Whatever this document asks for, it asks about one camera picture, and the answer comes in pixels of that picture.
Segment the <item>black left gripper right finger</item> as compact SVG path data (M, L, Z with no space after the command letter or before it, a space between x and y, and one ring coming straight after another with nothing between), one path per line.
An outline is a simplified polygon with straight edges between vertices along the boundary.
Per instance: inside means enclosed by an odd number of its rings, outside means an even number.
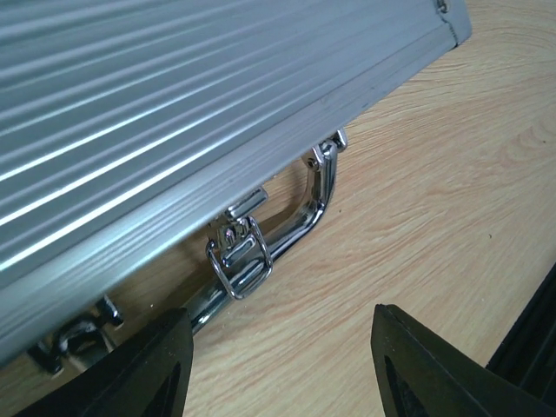
M386 416L554 416L394 304L374 308L374 369Z

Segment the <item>aluminium poker case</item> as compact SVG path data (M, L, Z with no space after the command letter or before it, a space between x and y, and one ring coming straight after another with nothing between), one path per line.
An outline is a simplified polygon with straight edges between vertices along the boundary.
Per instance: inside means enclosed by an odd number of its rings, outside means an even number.
M1 362L91 367L108 292L200 228L198 331L322 218L344 127L472 33L462 1L4 1Z

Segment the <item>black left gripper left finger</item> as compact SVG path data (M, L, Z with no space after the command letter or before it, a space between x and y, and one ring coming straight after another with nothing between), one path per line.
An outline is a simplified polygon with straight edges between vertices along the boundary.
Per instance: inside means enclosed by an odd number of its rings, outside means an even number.
M185 308L153 320L19 416L182 416L194 352Z

